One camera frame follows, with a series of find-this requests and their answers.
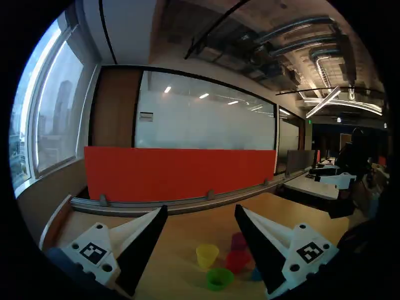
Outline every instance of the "green plastic cup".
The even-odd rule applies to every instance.
[[[234,274],[225,268],[215,268],[207,272],[207,287],[211,291],[221,291],[234,281]]]

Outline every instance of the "pink plastic cup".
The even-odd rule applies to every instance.
[[[232,235],[232,241],[230,243],[230,250],[231,251],[243,251],[246,250],[247,248],[247,243],[245,240],[245,237],[243,236],[243,233],[241,232],[236,232],[235,234]]]

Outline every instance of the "wall sign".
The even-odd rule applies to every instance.
[[[139,115],[139,121],[142,122],[153,122],[153,113],[141,111]]]

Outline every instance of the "red privacy panel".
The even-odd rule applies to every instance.
[[[152,202],[204,197],[262,184],[275,150],[85,147],[91,199]]]

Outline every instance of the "desk surface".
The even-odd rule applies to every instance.
[[[317,196],[327,200],[336,200],[339,196],[339,190],[331,183],[314,181],[314,178],[307,178],[306,174],[300,175],[292,180],[286,181],[284,186],[303,192],[309,195]]]
[[[238,202],[244,207],[289,228],[306,222],[333,244],[337,244],[349,226],[359,223],[359,217],[331,219],[328,213],[289,201],[271,193]],[[206,272],[196,261],[196,247],[211,243],[219,247],[219,256],[213,268],[224,267],[230,250],[232,234],[239,232],[234,211],[235,204],[168,217],[154,251],[136,289],[136,300],[163,299],[265,299],[262,281],[250,281],[252,261],[247,270],[220,292],[206,287]],[[58,246],[77,238],[95,222],[109,228],[119,226],[132,218],[101,216],[74,211],[61,231]]]

